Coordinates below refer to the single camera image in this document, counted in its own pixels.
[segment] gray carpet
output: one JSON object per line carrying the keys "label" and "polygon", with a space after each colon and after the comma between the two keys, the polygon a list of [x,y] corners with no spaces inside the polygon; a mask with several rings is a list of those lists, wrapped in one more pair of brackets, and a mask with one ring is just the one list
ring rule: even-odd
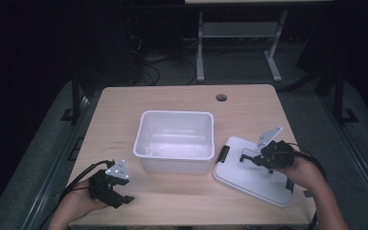
{"label": "gray carpet", "polygon": [[[267,44],[252,43],[248,46],[245,50],[241,49],[241,46],[232,45],[219,55],[212,52],[208,55],[206,52],[206,80],[203,84],[268,83],[281,88],[307,74],[296,67],[304,44],[279,45],[275,59],[284,77],[279,83],[273,82],[261,52]],[[185,58],[195,63],[194,53],[187,54]],[[176,58],[151,66],[160,72],[160,80],[156,85],[187,84],[195,73],[188,61]],[[156,79],[156,73],[152,69],[149,69],[151,78],[147,76],[147,70],[144,73],[146,80],[138,82],[138,86],[148,85]],[[279,94],[279,98],[298,144],[309,150],[324,165],[351,229],[368,229],[367,184],[362,179],[350,147],[341,134],[341,126],[335,123],[329,112],[328,104],[332,95],[326,98],[316,96],[313,93],[315,85],[316,81],[312,81],[292,93]],[[74,162],[67,158],[72,152],[74,155],[78,154],[73,148],[87,131],[100,95],[101,91],[97,91],[88,98],[88,102],[82,107],[79,122],[70,126],[70,122],[60,120],[64,110],[71,108],[70,83],[64,86],[0,199],[0,230],[36,229],[55,207],[58,195],[66,186],[74,165]],[[349,132],[368,164],[368,109],[349,84],[346,84],[345,105],[355,112],[359,123],[347,124],[342,130]],[[260,229],[275,227],[278,226],[261,226]],[[305,226],[293,227],[305,229]]]}

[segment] translucent plastic container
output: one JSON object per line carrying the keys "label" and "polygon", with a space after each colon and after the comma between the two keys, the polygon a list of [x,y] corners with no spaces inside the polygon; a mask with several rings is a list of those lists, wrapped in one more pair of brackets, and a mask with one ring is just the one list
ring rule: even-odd
{"label": "translucent plastic container", "polygon": [[209,112],[149,110],[133,147],[147,172],[207,173],[215,154]]}

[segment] wire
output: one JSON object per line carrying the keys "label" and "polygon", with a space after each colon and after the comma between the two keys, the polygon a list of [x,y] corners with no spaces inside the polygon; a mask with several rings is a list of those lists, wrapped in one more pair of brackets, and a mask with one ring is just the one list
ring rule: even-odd
{"label": "wire", "polygon": [[52,211],[50,211],[49,215],[47,215],[47,217],[40,223],[40,226],[38,227],[38,229],[42,229],[44,224],[47,222],[47,220],[52,216],[52,214],[56,211],[56,209],[58,208],[59,204],[62,202],[62,200],[65,198],[65,196],[67,196],[70,192],[72,191],[76,191],[76,190],[80,190],[80,189],[87,189],[88,187],[84,187],[84,188],[77,188],[74,189],[74,187],[76,186],[77,183],[80,182],[80,180],[82,180],[83,177],[85,177],[87,174],[89,174],[92,170],[94,170],[97,166],[101,165],[101,164],[106,164],[106,166],[108,168],[112,167],[115,162],[114,161],[100,161],[98,163],[92,164],[91,166],[89,166],[86,170],[84,170],[82,173],[80,173],[65,189],[64,191],[61,193],[59,199],[58,199],[58,204],[56,205],[56,207],[54,209],[52,209]]}
{"label": "wire", "polygon": [[[287,143],[287,144],[296,146],[296,147],[300,148],[301,150],[303,150],[305,153],[295,150],[292,154],[294,156],[301,157],[301,158],[304,158],[304,159],[312,162],[312,164],[314,164],[316,166],[316,168],[318,168],[318,170],[321,171],[322,176],[324,176],[325,181],[327,181],[327,176],[325,174],[324,167],[321,165],[321,163],[319,163],[319,161],[317,159],[315,159],[315,157],[312,156],[311,153],[309,153],[306,149],[304,149],[303,147],[301,147],[297,144],[294,144],[294,143]],[[308,230],[313,230],[315,228],[315,225],[316,225],[317,221],[318,221],[318,218],[317,218],[317,214],[316,214],[316,211],[315,211],[315,213],[312,217],[311,223],[308,227]]]}
{"label": "wire", "polygon": [[[146,71],[148,72],[148,76],[149,78],[151,79],[152,81],[152,84],[148,85],[148,86],[154,86],[157,84],[157,82],[160,80],[160,71],[158,71],[158,69],[152,67],[152,66],[149,66],[149,65],[145,65],[145,68],[146,68]],[[154,80],[152,77],[151,77],[151,74],[150,74],[150,71],[149,71],[149,68],[154,70],[156,73],[157,73],[157,79]]]}

